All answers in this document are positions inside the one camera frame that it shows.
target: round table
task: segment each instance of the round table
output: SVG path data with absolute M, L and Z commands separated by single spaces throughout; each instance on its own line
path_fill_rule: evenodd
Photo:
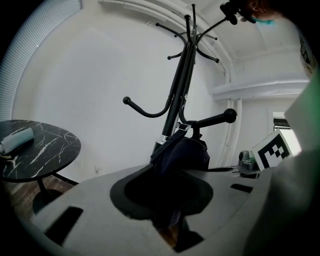
M 0 141 L 5 137 L 32 128 L 34 139 L 16 148 L 5 158 L 0 158 L 1 179 L 7 182 L 37 181 L 40 187 L 33 200 L 37 213 L 49 202 L 61 195 L 54 189 L 46 189 L 42 178 L 55 174 L 71 164 L 79 155 L 80 140 L 62 128 L 31 120 L 7 120 L 0 122 Z

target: table leg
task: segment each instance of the table leg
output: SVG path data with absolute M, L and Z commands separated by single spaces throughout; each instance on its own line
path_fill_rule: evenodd
M 55 189 L 46 189 L 42 179 L 37 180 L 40 192 L 33 199 L 33 212 L 37 214 L 47 204 L 58 198 L 62 193 Z

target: black bag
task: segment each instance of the black bag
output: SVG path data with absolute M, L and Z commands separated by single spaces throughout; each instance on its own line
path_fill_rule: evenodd
M 155 175 L 163 177 L 170 170 L 195 169 L 207 171 L 210 156 L 207 145 L 200 140 L 200 131 L 195 129 L 192 138 L 185 137 L 188 129 L 195 121 L 180 124 L 179 130 L 173 134 L 151 156 Z
M 182 217 L 181 201 L 186 193 L 180 191 L 180 184 L 171 179 L 173 172 L 180 169 L 208 170 L 210 157 L 206 143 L 200 140 L 200 130 L 194 129 L 192 138 L 185 137 L 193 123 L 181 124 L 179 130 L 151 156 L 157 180 L 154 185 L 157 210 L 152 222 L 157 229 L 176 225 Z

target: marble tabletop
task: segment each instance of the marble tabletop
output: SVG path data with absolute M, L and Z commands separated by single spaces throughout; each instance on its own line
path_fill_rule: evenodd
M 52 175 L 79 155 L 80 140 L 62 128 L 31 120 L 0 122 L 0 141 L 8 135 L 31 127 L 34 139 L 0 158 L 1 179 L 9 182 L 30 182 Z

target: black coat rack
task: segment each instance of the black coat rack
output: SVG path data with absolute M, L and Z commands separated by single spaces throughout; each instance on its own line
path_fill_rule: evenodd
M 186 32 L 178 33 L 166 26 L 163 26 L 159 23 L 155 25 L 157 27 L 161 27 L 165 30 L 168 30 L 174 34 L 175 37 L 179 37 L 184 44 L 182 52 L 177 55 L 168 56 L 168 60 L 173 58 L 180 57 L 180 61 L 178 63 L 173 82 L 171 85 L 170 93 L 168 99 L 166 100 L 164 109 L 156 114 L 150 114 L 145 112 L 141 107 L 135 104 L 131 99 L 126 96 L 123 98 L 123 103 L 129 105 L 135 111 L 140 113 L 141 115 L 147 118 L 158 118 L 164 115 L 168 110 L 168 115 L 166 117 L 166 121 L 164 123 L 164 127 L 162 130 L 162 136 L 159 141 L 155 143 L 153 152 L 157 150 L 162 144 L 166 142 L 166 140 L 174 133 L 176 128 L 176 123 L 178 121 L 178 117 L 180 118 L 183 124 L 187 123 L 187 120 L 184 115 L 185 105 L 188 97 L 188 91 L 190 87 L 190 82 L 193 74 L 193 69 L 195 65 L 195 58 L 196 52 L 198 52 L 201 56 L 212 60 L 216 63 L 219 62 L 219 59 L 208 56 L 207 54 L 203 53 L 199 49 L 199 42 L 203 37 L 209 37 L 214 40 L 217 40 L 216 37 L 207 35 L 209 31 L 217 27 L 218 25 L 222 24 L 225 21 L 229 21 L 231 24 L 236 25 L 238 23 L 236 14 L 242 15 L 247 21 L 251 23 L 255 23 L 253 19 L 250 18 L 244 11 L 240 10 L 236 5 L 233 3 L 234 1 L 227 2 L 220 6 L 221 11 L 225 14 L 225 18 L 214 24 L 213 26 L 209 27 L 203 33 L 197 32 L 197 23 L 196 23 L 196 5 L 192 5 L 192 13 L 193 13 L 193 26 L 192 30 L 190 30 L 190 15 L 185 15 L 185 24 L 186 24 Z M 217 124 L 221 124 L 227 122 L 229 124 L 233 123 L 237 119 L 237 112 L 232 109 L 228 108 L 224 113 L 218 114 L 203 120 L 196 121 L 191 127 L 194 129 L 200 129 L 203 127 L 213 126 Z

